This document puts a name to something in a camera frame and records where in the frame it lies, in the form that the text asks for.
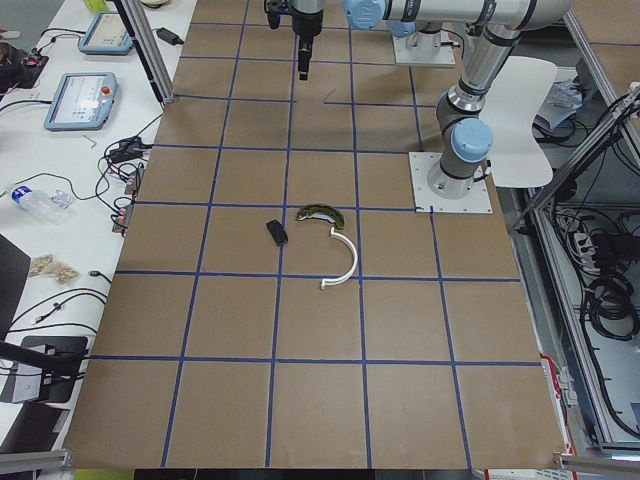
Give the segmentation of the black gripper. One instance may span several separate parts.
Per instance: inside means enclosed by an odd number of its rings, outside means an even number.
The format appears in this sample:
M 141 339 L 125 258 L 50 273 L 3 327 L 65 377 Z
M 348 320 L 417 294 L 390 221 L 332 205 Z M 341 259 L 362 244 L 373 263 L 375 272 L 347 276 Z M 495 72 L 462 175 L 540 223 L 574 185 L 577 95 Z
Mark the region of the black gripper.
M 314 33 L 298 34 L 298 72 L 299 80 L 307 81 L 313 54 Z

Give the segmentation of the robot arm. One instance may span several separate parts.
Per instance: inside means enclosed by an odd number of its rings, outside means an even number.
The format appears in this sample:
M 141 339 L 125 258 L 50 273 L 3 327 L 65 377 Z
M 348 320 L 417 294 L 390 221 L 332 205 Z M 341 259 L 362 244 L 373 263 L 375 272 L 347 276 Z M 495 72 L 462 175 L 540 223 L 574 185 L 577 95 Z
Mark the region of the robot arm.
M 322 0 L 290 2 L 292 29 L 298 37 L 298 75 L 301 81 L 308 79 L 314 39 L 322 31 L 324 6 Z
M 483 32 L 457 84 L 443 94 L 436 109 L 444 152 L 431 167 L 428 184 L 436 195 L 459 200 L 474 183 L 474 174 L 488 156 L 492 132 L 479 119 L 485 97 L 521 33 L 559 20 L 571 1 L 345 1 L 349 24 L 371 30 L 383 20 L 462 22 L 481 25 Z

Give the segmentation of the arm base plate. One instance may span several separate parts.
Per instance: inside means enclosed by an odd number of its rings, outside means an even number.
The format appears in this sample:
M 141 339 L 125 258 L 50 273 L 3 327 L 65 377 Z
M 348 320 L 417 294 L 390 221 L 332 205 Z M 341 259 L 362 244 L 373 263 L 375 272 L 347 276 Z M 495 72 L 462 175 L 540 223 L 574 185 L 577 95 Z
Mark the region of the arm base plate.
M 447 176 L 441 153 L 410 152 L 409 165 L 415 210 L 420 213 L 491 214 L 492 205 L 482 168 L 469 178 Z

